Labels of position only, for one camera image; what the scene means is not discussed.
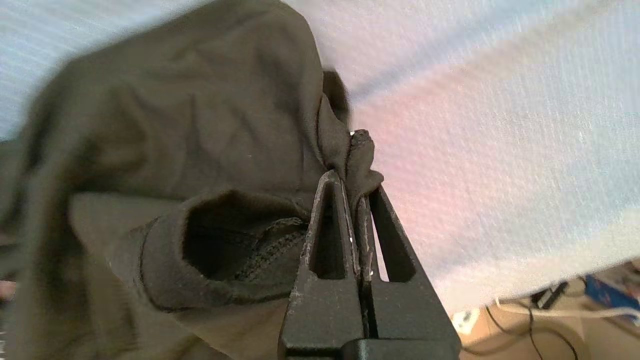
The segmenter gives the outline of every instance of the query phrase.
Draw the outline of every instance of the white sheet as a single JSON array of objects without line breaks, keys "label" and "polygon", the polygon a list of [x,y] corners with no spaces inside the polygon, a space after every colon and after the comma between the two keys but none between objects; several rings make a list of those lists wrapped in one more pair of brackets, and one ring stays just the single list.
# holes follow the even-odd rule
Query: white sheet
[{"label": "white sheet", "polygon": [[[63,59],[202,0],[0,0],[0,138]],[[640,256],[640,3],[295,1],[448,311]]]}]

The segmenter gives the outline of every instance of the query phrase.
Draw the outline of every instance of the dark green fabric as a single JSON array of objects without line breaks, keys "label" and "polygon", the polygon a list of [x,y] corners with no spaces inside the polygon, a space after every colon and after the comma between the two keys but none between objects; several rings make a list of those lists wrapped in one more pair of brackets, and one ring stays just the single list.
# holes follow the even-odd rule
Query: dark green fabric
[{"label": "dark green fabric", "polygon": [[0,147],[10,358],[275,359],[318,179],[351,204],[382,181],[346,104],[272,0],[70,62]]}]

